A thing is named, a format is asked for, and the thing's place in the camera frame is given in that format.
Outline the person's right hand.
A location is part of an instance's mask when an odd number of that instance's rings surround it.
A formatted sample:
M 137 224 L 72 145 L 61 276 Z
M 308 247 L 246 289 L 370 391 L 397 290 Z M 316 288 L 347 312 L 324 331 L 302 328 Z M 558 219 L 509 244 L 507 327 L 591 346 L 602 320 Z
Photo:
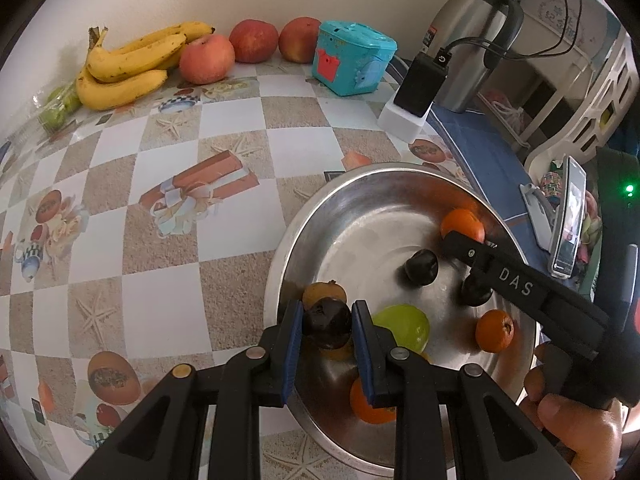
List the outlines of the person's right hand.
M 584 480 L 613 479 L 623 437 L 620 402 L 603 411 L 548 393 L 541 365 L 527 373 L 524 389 L 521 410 L 539 430 L 547 429 L 574 452 L 570 466 L 575 474 Z

